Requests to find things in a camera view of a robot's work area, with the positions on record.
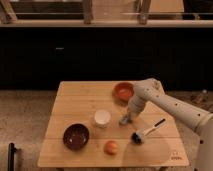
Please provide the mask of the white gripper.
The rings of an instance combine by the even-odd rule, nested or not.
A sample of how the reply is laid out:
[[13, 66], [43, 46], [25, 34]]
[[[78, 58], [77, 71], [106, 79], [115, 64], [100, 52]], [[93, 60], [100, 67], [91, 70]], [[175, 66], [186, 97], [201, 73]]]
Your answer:
[[146, 106], [146, 100], [143, 100], [142, 98], [138, 96], [133, 96], [130, 98], [128, 102], [128, 119], [130, 121], [133, 121], [137, 114], [141, 113]]

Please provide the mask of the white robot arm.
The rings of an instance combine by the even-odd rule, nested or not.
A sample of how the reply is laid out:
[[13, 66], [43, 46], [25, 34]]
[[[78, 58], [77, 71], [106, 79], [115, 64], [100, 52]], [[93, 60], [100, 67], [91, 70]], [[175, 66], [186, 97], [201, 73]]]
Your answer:
[[166, 95], [161, 87], [161, 82], [154, 78], [136, 81], [127, 115], [134, 120], [144, 110], [146, 103], [152, 102], [200, 137], [194, 171], [213, 171], [213, 113]]

